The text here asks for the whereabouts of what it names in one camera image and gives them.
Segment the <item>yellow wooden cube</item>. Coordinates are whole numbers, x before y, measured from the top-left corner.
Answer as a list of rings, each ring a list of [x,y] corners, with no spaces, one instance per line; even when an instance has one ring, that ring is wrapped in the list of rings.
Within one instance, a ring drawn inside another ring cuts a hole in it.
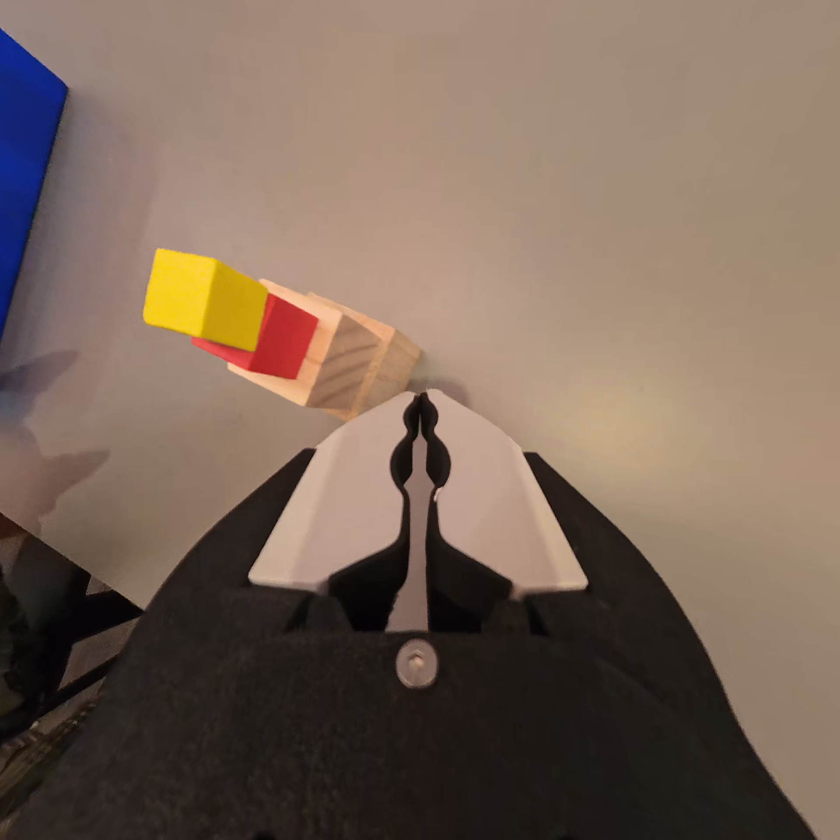
[[[267,298],[261,283],[218,259],[158,248],[143,320],[159,329],[252,351]]]

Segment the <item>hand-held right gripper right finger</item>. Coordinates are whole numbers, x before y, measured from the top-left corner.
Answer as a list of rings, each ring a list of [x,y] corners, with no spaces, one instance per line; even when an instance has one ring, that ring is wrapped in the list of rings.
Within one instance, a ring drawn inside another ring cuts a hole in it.
[[[428,627],[478,632],[497,604],[589,582],[522,447],[438,389],[422,395]]]

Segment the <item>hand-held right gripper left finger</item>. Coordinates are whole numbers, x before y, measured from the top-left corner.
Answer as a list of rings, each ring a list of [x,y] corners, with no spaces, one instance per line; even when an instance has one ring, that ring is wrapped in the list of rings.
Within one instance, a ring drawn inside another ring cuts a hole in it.
[[[314,449],[248,573],[252,585],[329,595],[355,630],[385,630],[408,572],[417,398],[397,395]]]

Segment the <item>red wooden cube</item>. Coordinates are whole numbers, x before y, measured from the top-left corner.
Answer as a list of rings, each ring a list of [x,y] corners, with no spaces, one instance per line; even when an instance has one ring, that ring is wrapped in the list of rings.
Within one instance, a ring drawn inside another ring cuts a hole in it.
[[[318,324],[314,315],[269,294],[253,351],[202,338],[192,344],[243,371],[295,380]]]

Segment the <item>medium plain wooden cube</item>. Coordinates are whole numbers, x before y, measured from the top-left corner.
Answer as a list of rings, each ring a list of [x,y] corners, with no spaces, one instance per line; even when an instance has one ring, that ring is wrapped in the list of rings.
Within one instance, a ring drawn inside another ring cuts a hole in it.
[[[349,411],[373,362],[380,340],[347,308],[309,292],[261,279],[268,292],[318,318],[296,379],[246,371],[228,364],[230,372],[283,397],[290,403],[331,411]]]

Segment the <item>large plain wooden cube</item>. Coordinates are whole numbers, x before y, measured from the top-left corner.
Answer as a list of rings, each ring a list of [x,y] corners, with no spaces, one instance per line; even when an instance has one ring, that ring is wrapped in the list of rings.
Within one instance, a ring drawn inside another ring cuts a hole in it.
[[[345,409],[326,408],[324,411],[327,414],[347,422],[406,390],[411,373],[422,353],[417,345],[408,339],[404,333],[388,324],[312,291],[308,293],[308,296],[332,308],[341,310],[345,315],[373,332],[380,341],[377,354],[355,395],[352,407]]]

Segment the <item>blue plastic bin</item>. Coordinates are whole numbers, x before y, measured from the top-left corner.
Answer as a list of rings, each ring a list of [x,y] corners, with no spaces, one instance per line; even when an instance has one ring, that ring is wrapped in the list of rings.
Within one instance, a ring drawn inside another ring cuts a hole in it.
[[[5,328],[68,94],[1,32],[1,328]]]

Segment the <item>person's plaid shirt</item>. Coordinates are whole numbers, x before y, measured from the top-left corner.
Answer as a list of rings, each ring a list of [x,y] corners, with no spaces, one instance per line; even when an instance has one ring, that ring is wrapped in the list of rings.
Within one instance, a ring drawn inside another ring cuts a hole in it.
[[[78,740],[95,701],[82,705],[52,728],[32,729],[45,715],[41,674],[27,668],[38,654],[37,635],[30,631],[18,599],[1,582],[1,818],[9,830],[27,800],[55,771]]]

